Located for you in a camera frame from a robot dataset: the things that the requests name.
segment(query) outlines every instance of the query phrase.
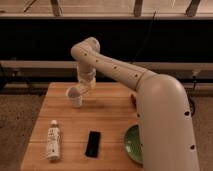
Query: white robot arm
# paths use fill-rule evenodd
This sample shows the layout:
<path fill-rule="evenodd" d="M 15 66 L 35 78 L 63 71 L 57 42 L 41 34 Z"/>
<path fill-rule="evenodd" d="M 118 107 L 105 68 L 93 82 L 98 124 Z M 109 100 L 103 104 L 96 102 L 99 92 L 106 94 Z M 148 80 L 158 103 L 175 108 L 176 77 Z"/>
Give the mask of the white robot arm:
<path fill-rule="evenodd" d="M 171 76 L 103 56 L 99 51 L 99 42 L 92 37 L 72 47 L 71 54 L 78 62 L 80 86 L 74 91 L 69 89 L 68 96 L 79 96 L 91 89 L 95 69 L 121 82 L 137 93 L 144 170 L 199 171 L 190 108 L 183 86 Z"/>

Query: black phone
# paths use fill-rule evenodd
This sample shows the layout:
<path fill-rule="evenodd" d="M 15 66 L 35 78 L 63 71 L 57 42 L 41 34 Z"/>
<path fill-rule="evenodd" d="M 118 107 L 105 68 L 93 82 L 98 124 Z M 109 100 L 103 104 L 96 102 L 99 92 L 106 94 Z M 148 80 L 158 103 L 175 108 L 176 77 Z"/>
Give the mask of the black phone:
<path fill-rule="evenodd" d="M 98 147 L 99 147 L 100 136 L 101 136 L 100 132 L 90 131 L 87 148 L 86 148 L 86 152 L 85 152 L 85 155 L 87 157 L 97 157 L 98 156 Z"/>

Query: plate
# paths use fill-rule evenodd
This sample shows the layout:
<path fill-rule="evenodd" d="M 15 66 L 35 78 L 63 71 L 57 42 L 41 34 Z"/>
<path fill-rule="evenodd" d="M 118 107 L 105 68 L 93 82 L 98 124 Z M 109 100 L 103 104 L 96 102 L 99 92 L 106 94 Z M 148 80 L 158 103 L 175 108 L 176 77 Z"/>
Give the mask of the plate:
<path fill-rule="evenodd" d="M 134 125 L 127 130 L 124 137 L 124 144 L 129 157 L 135 162 L 143 164 L 138 125 Z"/>

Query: wooden table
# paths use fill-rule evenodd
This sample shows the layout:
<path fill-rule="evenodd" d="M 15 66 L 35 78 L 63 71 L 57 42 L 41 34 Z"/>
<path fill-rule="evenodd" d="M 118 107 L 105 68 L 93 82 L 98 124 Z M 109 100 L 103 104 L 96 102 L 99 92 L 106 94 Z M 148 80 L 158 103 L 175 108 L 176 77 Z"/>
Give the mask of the wooden table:
<path fill-rule="evenodd" d="M 132 91 L 119 83 L 97 83 L 84 95 L 83 106 L 72 108 L 65 96 L 74 83 L 51 83 L 30 138 L 21 171 L 143 171 L 124 148 L 125 132 L 137 124 Z M 47 130 L 52 119 L 61 129 L 61 161 L 45 158 Z M 89 131 L 100 131 L 98 158 L 84 155 Z"/>

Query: white bottle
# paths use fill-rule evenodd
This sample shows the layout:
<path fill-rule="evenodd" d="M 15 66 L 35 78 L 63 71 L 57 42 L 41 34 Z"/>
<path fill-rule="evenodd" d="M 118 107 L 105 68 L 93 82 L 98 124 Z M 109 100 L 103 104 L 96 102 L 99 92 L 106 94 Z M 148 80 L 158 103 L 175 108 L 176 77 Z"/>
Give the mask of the white bottle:
<path fill-rule="evenodd" d="M 46 158 L 51 162 L 60 159 L 60 129 L 56 120 L 51 121 L 48 129 Z"/>

